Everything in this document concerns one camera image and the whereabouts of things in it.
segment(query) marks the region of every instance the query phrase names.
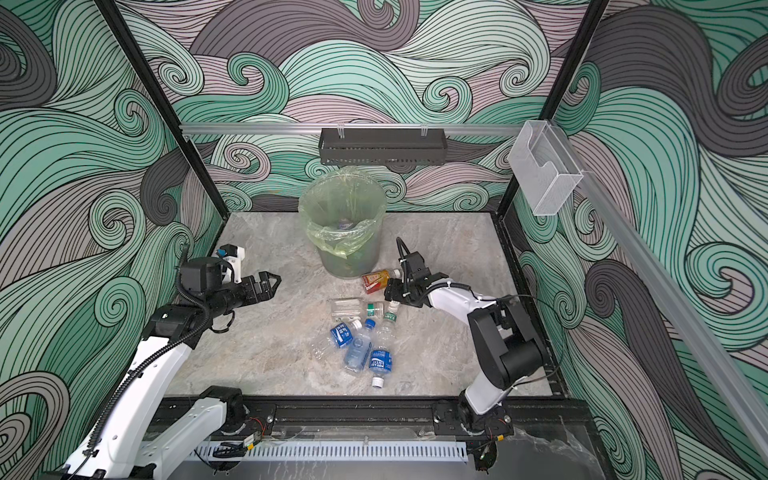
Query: plastic bottle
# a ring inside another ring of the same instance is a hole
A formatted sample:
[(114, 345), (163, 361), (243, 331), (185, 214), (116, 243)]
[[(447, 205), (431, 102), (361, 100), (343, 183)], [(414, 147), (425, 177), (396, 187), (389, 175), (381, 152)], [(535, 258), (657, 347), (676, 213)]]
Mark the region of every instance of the plastic bottle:
[(376, 329), (376, 341), (373, 344), (368, 368), (373, 372), (371, 386), (377, 389), (384, 386), (384, 378), (392, 373), (392, 348), (395, 345), (395, 326), (399, 307), (400, 302), (389, 302), (384, 320), (379, 322), (379, 328)]
[(384, 315), (384, 302), (368, 302), (362, 312), (367, 318), (382, 318)]
[(356, 316), (360, 318), (365, 304), (361, 298), (334, 298), (328, 300), (331, 304), (331, 316), (340, 318), (344, 316)]
[(386, 288), (386, 283), (390, 278), (402, 278), (402, 272), (399, 268), (389, 270), (379, 270), (378, 272), (366, 273), (362, 276), (362, 288), (366, 293), (378, 292)]
[(310, 352), (318, 360), (322, 360), (329, 353), (348, 346), (358, 330), (362, 329), (360, 318), (345, 318), (330, 330), (323, 330), (310, 343)]
[(360, 373), (365, 369), (368, 354), (373, 347), (373, 327), (375, 326), (376, 322), (367, 319), (365, 328), (361, 329), (352, 339), (344, 357), (345, 369), (354, 373)]

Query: trash can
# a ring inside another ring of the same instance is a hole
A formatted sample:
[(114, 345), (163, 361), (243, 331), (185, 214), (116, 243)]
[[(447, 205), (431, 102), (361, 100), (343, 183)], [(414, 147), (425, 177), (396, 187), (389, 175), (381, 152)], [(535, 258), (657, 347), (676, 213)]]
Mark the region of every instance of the trash can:
[(379, 259), (386, 195), (379, 182), (356, 167), (318, 178), (299, 198), (299, 216), (332, 275), (354, 278)]

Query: black rail base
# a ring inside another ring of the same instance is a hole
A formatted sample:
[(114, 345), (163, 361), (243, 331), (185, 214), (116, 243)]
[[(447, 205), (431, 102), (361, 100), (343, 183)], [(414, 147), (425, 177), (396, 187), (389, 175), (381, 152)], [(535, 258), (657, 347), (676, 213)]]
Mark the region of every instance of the black rail base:
[[(198, 396), (165, 397), (147, 437), (180, 419)], [(458, 420), (458, 396), (243, 396), (244, 428), (214, 432), (211, 440), (241, 440), (262, 431), (273, 439), (439, 439), (466, 442), (471, 451), (499, 435), (528, 435), (548, 442), (576, 439), (597, 458), (605, 478), (614, 478), (587, 403), (550, 397), (509, 397), (490, 411), (485, 430), (467, 432)]]

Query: clear acrylic holder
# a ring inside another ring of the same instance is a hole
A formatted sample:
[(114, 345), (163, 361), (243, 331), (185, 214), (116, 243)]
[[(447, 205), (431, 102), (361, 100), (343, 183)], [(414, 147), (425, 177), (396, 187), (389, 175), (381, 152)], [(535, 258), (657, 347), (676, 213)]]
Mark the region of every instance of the clear acrylic holder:
[(546, 120), (525, 122), (507, 159), (536, 216), (557, 215), (584, 175), (563, 129)]

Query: plastic bag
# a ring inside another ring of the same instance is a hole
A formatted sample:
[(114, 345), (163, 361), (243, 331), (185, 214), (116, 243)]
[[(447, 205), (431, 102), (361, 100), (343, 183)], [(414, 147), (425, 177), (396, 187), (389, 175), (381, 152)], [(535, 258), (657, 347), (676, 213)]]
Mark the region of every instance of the plastic bag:
[(299, 198), (299, 216), (306, 235), (317, 248), (343, 259), (379, 232), (385, 212), (384, 189), (355, 167), (323, 175)]

